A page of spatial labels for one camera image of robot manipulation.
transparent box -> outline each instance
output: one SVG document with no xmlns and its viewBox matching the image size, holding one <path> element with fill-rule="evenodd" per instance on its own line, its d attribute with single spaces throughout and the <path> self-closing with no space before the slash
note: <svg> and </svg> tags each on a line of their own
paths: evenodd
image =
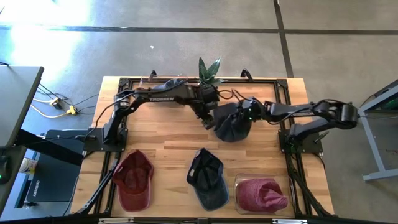
<svg viewBox="0 0 398 224">
<path fill-rule="evenodd" d="M 235 208 L 241 215 L 294 217 L 292 192 L 292 180 L 287 175 L 238 174 L 234 183 Z"/>
</svg>

black desk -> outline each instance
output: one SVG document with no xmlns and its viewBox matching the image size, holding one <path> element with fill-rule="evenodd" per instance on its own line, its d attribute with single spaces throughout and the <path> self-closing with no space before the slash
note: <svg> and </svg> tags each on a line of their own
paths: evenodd
<svg viewBox="0 0 398 224">
<path fill-rule="evenodd" d="M 43 74 L 43 67 L 0 65 L 0 150 L 10 156 L 11 179 L 0 185 L 0 214 L 7 202 L 26 149 L 80 166 L 83 156 L 21 129 Z"/>
</svg>

pink baseball cap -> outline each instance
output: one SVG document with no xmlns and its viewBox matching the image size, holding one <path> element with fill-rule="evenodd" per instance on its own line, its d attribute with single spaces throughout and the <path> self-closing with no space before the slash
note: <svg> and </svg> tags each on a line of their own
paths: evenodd
<svg viewBox="0 0 398 224">
<path fill-rule="evenodd" d="M 249 212 L 274 213 L 285 208 L 287 198 L 272 178 L 244 180 L 236 187 L 238 205 Z"/>
<path fill-rule="evenodd" d="M 119 163 L 112 180 L 118 186 L 119 201 L 127 212 L 136 212 L 150 204 L 150 180 L 154 166 L 140 150 L 130 152 Z"/>
</svg>

concrete floor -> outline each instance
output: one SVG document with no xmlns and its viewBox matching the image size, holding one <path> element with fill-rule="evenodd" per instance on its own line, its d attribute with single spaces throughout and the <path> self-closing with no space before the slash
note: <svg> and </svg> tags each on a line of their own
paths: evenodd
<svg viewBox="0 0 398 224">
<path fill-rule="evenodd" d="M 394 0 L 279 2 L 286 29 L 398 28 Z M 21 4 L 29 7 L 21 9 Z M 279 34 L 65 32 L 29 26 L 275 29 L 272 0 L 13 0 L 6 3 L 0 23 L 15 25 L 0 30 L 0 61 L 43 66 L 42 83 L 74 102 L 96 94 L 104 75 L 146 75 L 151 70 L 196 74 L 199 56 L 208 63 L 220 56 L 220 76 L 238 76 L 247 68 L 255 77 L 286 77 Z M 356 106 L 398 77 L 397 41 L 397 35 L 287 35 L 294 76 L 305 79 L 310 100 L 335 98 Z M 83 106 L 95 102 L 92 99 Z M 48 114 L 56 113 L 38 106 Z M 46 119 L 30 110 L 24 128 L 39 134 L 48 129 L 86 128 L 91 120 L 92 116 Z M 398 223 L 398 178 L 368 184 L 362 180 L 363 174 L 377 171 L 363 127 L 334 129 L 322 141 L 335 213 Z M 382 154 L 387 167 L 398 167 L 397 153 L 384 150 Z M 57 206 L 49 210 L 44 205 L 27 217 L 59 215 L 65 204 Z"/>
</svg>

wooden table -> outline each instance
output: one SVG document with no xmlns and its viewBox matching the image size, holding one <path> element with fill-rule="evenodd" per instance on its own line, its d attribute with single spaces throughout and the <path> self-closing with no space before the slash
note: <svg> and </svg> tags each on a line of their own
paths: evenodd
<svg viewBox="0 0 398 224">
<path fill-rule="evenodd" d="M 104 77 L 93 121 L 96 121 L 104 108 L 113 102 L 119 79 L 120 77 Z M 302 78 L 288 78 L 287 83 L 292 104 L 308 103 Z M 275 101 L 274 87 L 270 84 L 223 83 L 219 86 L 220 90 L 231 88 L 237 89 L 246 97 L 255 96 L 260 101 Z M 220 103 L 229 101 L 236 99 L 221 99 Z M 99 127 L 108 121 L 111 113 L 112 108 L 104 113 L 99 121 Z M 205 130 L 189 106 L 175 103 L 145 103 L 135 113 L 130 114 L 127 120 L 129 137 L 122 159 L 127 153 L 136 149 L 148 156 L 155 166 L 152 201 L 146 210 L 125 212 L 120 206 L 116 191 L 111 213 L 113 217 L 266 218 L 267 216 L 240 215 L 235 210 L 233 185 L 234 178 L 239 173 L 272 175 L 282 183 L 284 194 L 289 194 L 286 161 L 280 152 L 277 140 L 278 125 L 271 126 L 267 122 L 258 121 L 253 123 L 252 130 L 245 140 L 227 143 L 220 141 L 212 130 Z M 307 123 L 310 120 L 310 118 L 297 118 L 296 122 Z M 209 149 L 223 161 L 224 177 L 229 187 L 228 204 L 213 212 L 207 212 L 201 207 L 193 187 L 185 180 L 195 151 L 202 147 Z M 97 188 L 103 158 L 103 152 L 95 152 L 83 161 L 71 212 L 81 208 Z M 312 154 L 303 154 L 302 159 L 309 189 L 324 208 L 333 213 L 322 163 Z M 108 188 L 109 184 L 104 191 L 101 211 L 108 198 Z M 297 187 L 300 208 L 303 210 L 302 194 L 299 189 Z M 292 207 L 285 209 L 279 215 L 293 217 Z"/>
</svg>

